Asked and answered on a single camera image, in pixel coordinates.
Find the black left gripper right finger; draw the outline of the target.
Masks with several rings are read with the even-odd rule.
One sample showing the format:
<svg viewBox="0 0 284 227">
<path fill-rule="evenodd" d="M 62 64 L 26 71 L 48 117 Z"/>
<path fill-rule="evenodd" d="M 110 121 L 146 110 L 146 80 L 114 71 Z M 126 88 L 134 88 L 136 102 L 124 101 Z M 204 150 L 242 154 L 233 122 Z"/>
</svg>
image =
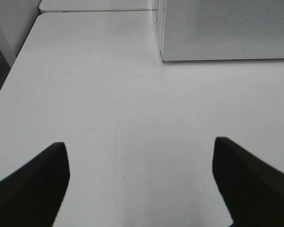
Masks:
<svg viewBox="0 0 284 227">
<path fill-rule="evenodd" d="M 212 172 L 233 227 L 284 227 L 284 173 L 227 137 L 215 139 Z"/>
</svg>

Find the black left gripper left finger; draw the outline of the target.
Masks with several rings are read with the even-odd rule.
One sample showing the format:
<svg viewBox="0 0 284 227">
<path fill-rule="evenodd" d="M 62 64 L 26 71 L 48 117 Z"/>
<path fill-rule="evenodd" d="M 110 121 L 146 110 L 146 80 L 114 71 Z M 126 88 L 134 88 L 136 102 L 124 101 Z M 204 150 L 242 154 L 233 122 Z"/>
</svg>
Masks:
<svg viewBox="0 0 284 227">
<path fill-rule="evenodd" d="M 51 227 L 70 179 L 66 146 L 56 142 L 0 181 L 0 227 Z"/>
</svg>

